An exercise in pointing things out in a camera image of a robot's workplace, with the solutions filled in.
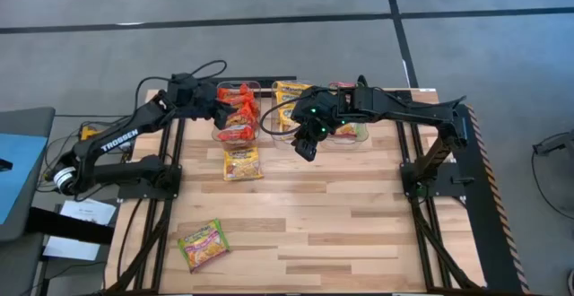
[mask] orange and black striped tape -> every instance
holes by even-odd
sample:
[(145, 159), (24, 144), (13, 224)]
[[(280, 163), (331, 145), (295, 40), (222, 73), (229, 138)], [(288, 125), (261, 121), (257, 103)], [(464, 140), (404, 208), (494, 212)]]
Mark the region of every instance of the orange and black striped tape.
[(504, 206), (502, 206), (500, 192), (498, 187), (496, 186), (496, 181), (494, 179), (494, 172), (492, 171), (492, 166), (488, 159), (486, 148), (484, 147), (481, 130), (478, 126), (478, 121), (476, 120), (476, 116), (474, 115), (473, 108), (469, 105), (466, 106), (468, 107), (468, 114), (470, 115), (470, 121), (473, 124), (473, 129), (476, 136), (476, 142), (478, 143), (481, 155), (483, 157), (484, 170), (486, 171), (488, 181), (490, 182), (492, 198), (494, 199), (494, 203), (496, 204), (496, 210), (499, 213), (500, 224), (502, 225), (502, 230), (506, 234), (506, 241), (509, 244), (510, 255), (514, 257), (514, 267), (517, 269), (518, 280), (520, 281), (522, 292), (528, 294), (530, 293), (530, 289), (528, 288), (528, 282), (526, 281), (526, 277), (524, 275), (524, 268), (522, 268), (522, 265), (520, 264), (520, 257), (518, 256), (517, 245), (514, 243), (514, 238), (512, 238), (512, 232), (510, 232), (509, 218), (506, 215), (506, 212), (504, 211)]

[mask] white paper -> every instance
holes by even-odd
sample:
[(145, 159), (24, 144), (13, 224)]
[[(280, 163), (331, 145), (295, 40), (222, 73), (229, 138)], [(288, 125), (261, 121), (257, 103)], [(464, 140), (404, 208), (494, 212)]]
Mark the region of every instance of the white paper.
[[(95, 222), (97, 224), (109, 224), (116, 207), (102, 202), (87, 199), (82, 202), (65, 201), (60, 214), (75, 219)], [(44, 249), (44, 256), (67, 257), (83, 260), (95, 260), (100, 245), (96, 243), (81, 242), (75, 239), (50, 237)]]

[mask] wooden tabletop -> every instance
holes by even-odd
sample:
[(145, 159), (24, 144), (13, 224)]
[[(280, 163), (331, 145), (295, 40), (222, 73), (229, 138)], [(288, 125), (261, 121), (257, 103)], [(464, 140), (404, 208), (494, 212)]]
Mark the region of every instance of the wooden tabletop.
[[(412, 90), (418, 101), (437, 102), (434, 90)], [(263, 110), (270, 106), (263, 99)], [(170, 134), (170, 150), (175, 137)], [(411, 156), (414, 148), (405, 126)], [(274, 147), (260, 133), (264, 178), (223, 181), (223, 151), (212, 137), (213, 121), (186, 122), (180, 164), (183, 180), (173, 204), (160, 292), (423, 292), (421, 260), (410, 205), (399, 175), (402, 161), (396, 124), (369, 125), (369, 139), (356, 152), (319, 149), (313, 162), (293, 150)], [(436, 130), (421, 126), (428, 149)], [(134, 159), (157, 154), (161, 132), (141, 135)], [(478, 284), (484, 279), (465, 208), (451, 197), (437, 197), (447, 250)], [(136, 213), (121, 259), (125, 270), (142, 242), (147, 201)], [(116, 281), (121, 241), (135, 201), (119, 209), (109, 252), (106, 281)], [(230, 254), (189, 273), (177, 239), (219, 218)], [(436, 257), (429, 244), (435, 284)], [(155, 249), (143, 287), (149, 287)]]

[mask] clear plastic container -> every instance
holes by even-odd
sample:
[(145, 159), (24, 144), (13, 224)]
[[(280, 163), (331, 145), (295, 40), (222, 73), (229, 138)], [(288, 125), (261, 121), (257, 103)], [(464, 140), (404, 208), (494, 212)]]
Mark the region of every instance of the clear plastic container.
[[(284, 83), (298, 83), (298, 84), (305, 84), (304, 82), (299, 81), (288, 81)], [(271, 99), (271, 106), (275, 107), (277, 105), (277, 96), (275, 93), (277, 92), (277, 84), (276, 82), (272, 86), (272, 99)], [(281, 124), (279, 122), (279, 110), (275, 110), (271, 113), (268, 117), (271, 119), (271, 130), (276, 132), (282, 132)], [(331, 152), (342, 152), (342, 151), (353, 151), (357, 150), (362, 143), (364, 143), (369, 138), (369, 131), (367, 130), (367, 125), (365, 124), (356, 124), (355, 128), (357, 136), (354, 138), (342, 138), (337, 135), (328, 135), (327, 138), (320, 142), (320, 147), (323, 148), (325, 151)], [(290, 135), (272, 135), (274, 139), (275, 147), (278, 149), (284, 150), (291, 150), (293, 147), (291, 146), (291, 142), (294, 139), (294, 134)]]
[(213, 138), (213, 140), (222, 143), (223, 149), (225, 149), (225, 150), (252, 147), (252, 146), (256, 145), (257, 138), (259, 137), (259, 119), (261, 118), (261, 85), (259, 85), (259, 83), (256, 81), (221, 82), (217, 85), (218, 93), (219, 93), (219, 89), (227, 89), (231, 93), (237, 93), (237, 95), (239, 95), (239, 91), (240, 91), (242, 84), (246, 84), (248, 87), (248, 90), (253, 92), (253, 94), (255, 96), (255, 102), (257, 103), (257, 106), (258, 106), (255, 128), (253, 129), (254, 139), (253, 140), (239, 139), (239, 140), (223, 141), (222, 139), (220, 139), (218, 137), (218, 135), (222, 132), (222, 130), (220, 130), (214, 126), (213, 131), (212, 131), (212, 138)]

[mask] wooden plank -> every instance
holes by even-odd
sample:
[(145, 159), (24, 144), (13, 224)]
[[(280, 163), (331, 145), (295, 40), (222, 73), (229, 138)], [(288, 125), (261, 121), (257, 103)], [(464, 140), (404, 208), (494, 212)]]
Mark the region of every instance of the wooden plank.
[[(420, 101), (438, 101), (435, 91), (412, 93)], [(270, 100), (263, 100), (261, 109), (269, 108)], [(265, 124), (269, 127), (271, 120)], [(413, 156), (411, 129), (404, 127)], [(289, 145), (277, 149), (273, 138), (260, 132), (257, 146), (265, 177), (224, 182), (222, 146), (213, 140), (213, 121), (186, 122), (183, 180), (172, 208), (159, 292), (424, 292), (413, 218), (399, 174), (396, 123), (382, 120), (368, 130), (369, 138), (356, 152), (319, 146), (313, 162), (304, 161)], [(420, 126), (419, 132), (428, 150), (437, 131)], [(161, 132), (139, 136), (134, 159), (157, 153), (160, 139)], [(449, 197), (435, 202), (445, 248), (471, 279), (484, 284), (466, 210)], [(139, 250), (147, 203), (135, 214), (120, 259), (122, 270)], [(108, 285), (116, 281), (119, 247), (134, 205), (127, 201), (119, 208), (106, 268)], [(213, 218), (222, 221), (231, 252), (191, 274), (177, 241)], [(438, 268), (429, 249), (431, 265)], [(149, 259), (144, 286), (151, 283), (155, 251)]]

